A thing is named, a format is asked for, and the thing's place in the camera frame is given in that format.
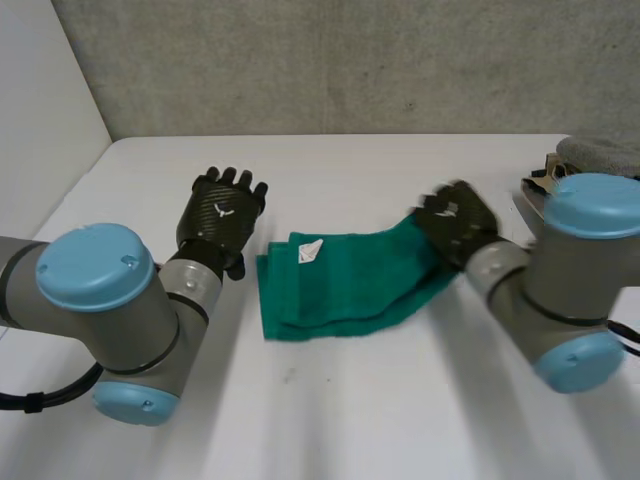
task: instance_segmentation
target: table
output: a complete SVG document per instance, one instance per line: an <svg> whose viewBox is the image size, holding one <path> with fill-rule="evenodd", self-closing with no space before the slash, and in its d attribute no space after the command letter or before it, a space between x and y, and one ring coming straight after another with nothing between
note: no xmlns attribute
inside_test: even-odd
<svg viewBox="0 0 640 480"><path fill-rule="evenodd" d="M38 234L87 223L138 232L158 261L195 177L250 169L270 185L249 259L289 232L375 232L420 194L470 181L504 235L530 233L512 201L559 135L175 137L113 144ZM566 397L531 372L464 278L402 325L365 338L265 342L257 281L226 282L181 405L167 425L120 424L90 396L39 415L0 413L0 478L581 479L640 475L640 364ZM614 313L634 321L637 291ZM51 391L92 359L78 342L11 330L0 391Z"/></svg>

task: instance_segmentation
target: carbon fiber hand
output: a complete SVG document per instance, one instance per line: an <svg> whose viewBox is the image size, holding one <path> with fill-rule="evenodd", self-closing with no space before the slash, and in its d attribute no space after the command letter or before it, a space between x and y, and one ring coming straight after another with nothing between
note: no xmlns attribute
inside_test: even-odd
<svg viewBox="0 0 640 480"><path fill-rule="evenodd" d="M489 243L501 240L496 216L467 182L458 180L426 195L415 222L457 270Z"/></svg>
<svg viewBox="0 0 640 480"><path fill-rule="evenodd" d="M235 168L227 168L220 177L219 170L211 167L196 179L178 224L177 240L178 247L186 242L211 244L220 251L229 278L240 280L245 273L242 249L264 211L268 187L261 182L251 191L253 174L248 170L234 184L235 177Z"/></svg>

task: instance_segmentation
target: concrete wall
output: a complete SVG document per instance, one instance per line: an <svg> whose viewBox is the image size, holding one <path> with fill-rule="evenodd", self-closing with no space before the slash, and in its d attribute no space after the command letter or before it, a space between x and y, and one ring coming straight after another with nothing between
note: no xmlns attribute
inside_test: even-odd
<svg viewBox="0 0 640 480"><path fill-rule="evenodd" d="M53 0L114 139L640 127L640 2Z"/></svg>

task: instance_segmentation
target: towel tag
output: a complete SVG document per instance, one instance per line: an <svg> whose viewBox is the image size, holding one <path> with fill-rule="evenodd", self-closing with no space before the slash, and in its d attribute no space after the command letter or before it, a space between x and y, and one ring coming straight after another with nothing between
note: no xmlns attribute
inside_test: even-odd
<svg viewBox="0 0 640 480"><path fill-rule="evenodd" d="M316 240L313 243L305 243L298 247L298 263L313 262L318 256L320 247L322 247L322 239Z"/></svg>

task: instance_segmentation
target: green cloth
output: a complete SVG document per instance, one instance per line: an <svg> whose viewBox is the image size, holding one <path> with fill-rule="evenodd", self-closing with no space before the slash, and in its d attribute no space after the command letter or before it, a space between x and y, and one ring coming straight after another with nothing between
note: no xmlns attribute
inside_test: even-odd
<svg viewBox="0 0 640 480"><path fill-rule="evenodd" d="M298 247L323 239L314 261ZM396 325L446 287L446 271L412 217L369 235L292 233L257 258L264 338L366 335Z"/></svg>

